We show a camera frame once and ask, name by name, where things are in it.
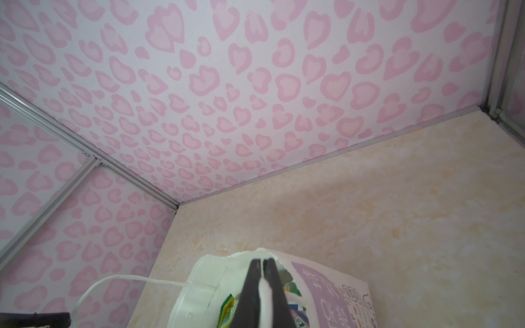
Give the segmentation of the white printed paper bag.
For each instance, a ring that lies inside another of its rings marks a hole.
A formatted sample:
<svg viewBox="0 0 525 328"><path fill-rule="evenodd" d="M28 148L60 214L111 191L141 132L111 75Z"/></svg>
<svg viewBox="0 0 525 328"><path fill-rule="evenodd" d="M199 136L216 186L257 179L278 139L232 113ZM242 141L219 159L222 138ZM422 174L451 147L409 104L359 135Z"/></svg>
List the white printed paper bag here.
<svg viewBox="0 0 525 328"><path fill-rule="evenodd" d="M298 275L307 302L310 327L376 327L369 286L346 273L279 251L259 248L227 257L206 255L185 282L148 278L157 295L137 308L141 327L217 327L220 308L229 294L239 300L250 262L261 259L258 286L262 327L263 261L273 258Z"/></svg>

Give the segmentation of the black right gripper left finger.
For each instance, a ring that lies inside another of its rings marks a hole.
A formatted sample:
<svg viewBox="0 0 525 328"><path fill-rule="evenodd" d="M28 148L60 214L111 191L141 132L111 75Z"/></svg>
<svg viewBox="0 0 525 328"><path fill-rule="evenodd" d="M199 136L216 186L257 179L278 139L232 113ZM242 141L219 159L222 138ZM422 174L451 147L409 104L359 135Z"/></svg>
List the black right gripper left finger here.
<svg viewBox="0 0 525 328"><path fill-rule="evenodd" d="M250 262L230 328L257 328L260 319L258 286L261 280L261 259Z"/></svg>

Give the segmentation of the purple candy packet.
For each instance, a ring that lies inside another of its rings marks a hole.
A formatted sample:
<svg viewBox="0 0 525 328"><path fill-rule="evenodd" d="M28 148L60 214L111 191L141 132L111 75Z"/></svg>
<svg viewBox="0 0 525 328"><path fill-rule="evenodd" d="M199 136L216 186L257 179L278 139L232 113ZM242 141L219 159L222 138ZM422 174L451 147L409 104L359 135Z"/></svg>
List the purple candy packet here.
<svg viewBox="0 0 525 328"><path fill-rule="evenodd" d="M309 328L310 322L306 314L306 308L298 304L288 305L296 328Z"/></svg>

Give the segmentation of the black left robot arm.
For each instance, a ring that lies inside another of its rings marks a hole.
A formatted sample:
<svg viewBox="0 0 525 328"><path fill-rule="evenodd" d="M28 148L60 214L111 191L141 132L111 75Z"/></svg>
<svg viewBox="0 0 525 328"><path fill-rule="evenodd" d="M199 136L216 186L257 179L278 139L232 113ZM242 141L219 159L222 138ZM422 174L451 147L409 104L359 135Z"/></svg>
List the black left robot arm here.
<svg viewBox="0 0 525 328"><path fill-rule="evenodd" d="M72 320L68 312L49 314L1 313L1 328L54 327L69 328Z"/></svg>

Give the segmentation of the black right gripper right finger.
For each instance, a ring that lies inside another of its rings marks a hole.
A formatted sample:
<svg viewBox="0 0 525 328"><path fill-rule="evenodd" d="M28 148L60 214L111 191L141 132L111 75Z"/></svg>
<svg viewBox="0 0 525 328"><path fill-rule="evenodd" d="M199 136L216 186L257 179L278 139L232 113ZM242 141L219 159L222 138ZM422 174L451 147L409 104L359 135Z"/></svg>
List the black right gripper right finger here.
<svg viewBox="0 0 525 328"><path fill-rule="evenodd" d="M262 262L262 327L295 327L276 261Z"/></svg>

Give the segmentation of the green Fox's spring tea packet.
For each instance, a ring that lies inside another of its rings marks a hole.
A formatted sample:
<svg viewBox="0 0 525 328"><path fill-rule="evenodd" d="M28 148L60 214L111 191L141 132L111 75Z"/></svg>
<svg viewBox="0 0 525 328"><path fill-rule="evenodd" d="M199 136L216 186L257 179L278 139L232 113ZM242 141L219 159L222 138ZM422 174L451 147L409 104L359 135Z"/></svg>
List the green Fox's spring tea packet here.
<svg viewBox="0 0 525 328"><path fill-rule="evenodd" d="M278 264L277 268L280 284L288 305L295 310L306 310L307 302L302 291L298 287L297 273L292 269L287 269L281 264Z"/></svg>

